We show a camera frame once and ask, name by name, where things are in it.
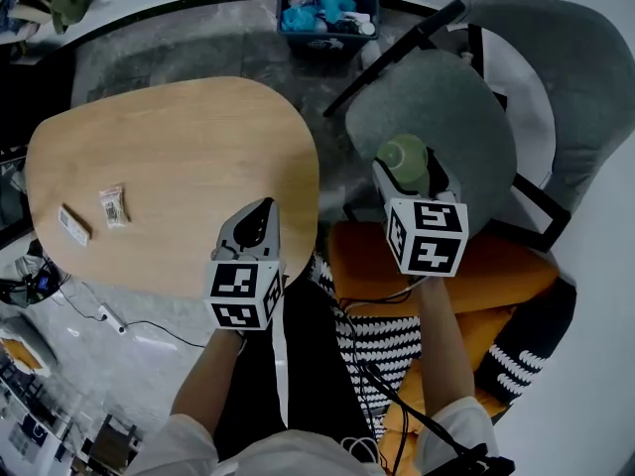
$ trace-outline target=chair backrest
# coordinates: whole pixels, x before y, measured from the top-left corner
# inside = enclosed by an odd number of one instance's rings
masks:
[[[545,193],[573,212],[603,162],[635,128],[635,62],[598,12],[561,0],[460,0],[456,21],[499,35],[543,82],[556,124]]]

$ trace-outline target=gray chair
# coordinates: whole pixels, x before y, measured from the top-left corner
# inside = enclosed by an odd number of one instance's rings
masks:
[[[516,169],[511,131],[491,92],[485,95],[484,82],[479,86],[475,71],[458,58],[435,51],[430,36],[449,23],[499,35],[543,82],[556,128],[552,175],[544,190],[510,173]],[[415,47],[423,51],[411,53]],[[487,223],[489,230],[544,252],[565,229],[603,162],[635,128],[635,62],[626,43],[602,15],[571,2],[454,0],[395,43],[324,116],[375,79],[346,114],[347,131],[362,158],[374,157],[395,134],[419,136],[459,180],[470,234]],[[488,223],[512,182],[552,218],[544,233]]]

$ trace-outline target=white sleeve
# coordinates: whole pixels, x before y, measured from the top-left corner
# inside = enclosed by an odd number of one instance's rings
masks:
[[[474,397],[465,397],[440,410],[433,420],[466,448],[487,444],[487,456],[498,456],[494,425],[487,412]],[[415,465],[422,474],[428,474],[450,460],[456,453],[446,442],[425,429],[417,441]]]
[[[217,463],[209,432],[189,416],[174,415],[139,452],[125,476],[209,476]]]

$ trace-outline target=black pants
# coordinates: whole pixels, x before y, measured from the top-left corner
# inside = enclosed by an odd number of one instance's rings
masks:
[[[285,290],[284,325],[289,428],[320,433],[337,442],[345,437],[371,437],[337,346],[326,293],[311,281],[294,281]],[[286,429],[274,365],[271,325],[266,331],[250,332],[214,435],[220,460]],[[371,461],[363,448],[355,449],[353,455]]]

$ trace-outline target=power strip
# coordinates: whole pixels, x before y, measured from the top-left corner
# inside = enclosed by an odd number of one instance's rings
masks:
[[[106,303],[102,303],[99,306],[99,313],[101,314],[102,318],[105,315],[105,318],[103,320],[110,324],[117,333],[119,333],[120,335],[124,335],[126,333],[126,328],[123,327],[123,322],[121,322],[121,319],[119,319],[119,317],[115,315],[115,313],[108,307],[108,305],[106,305]]]

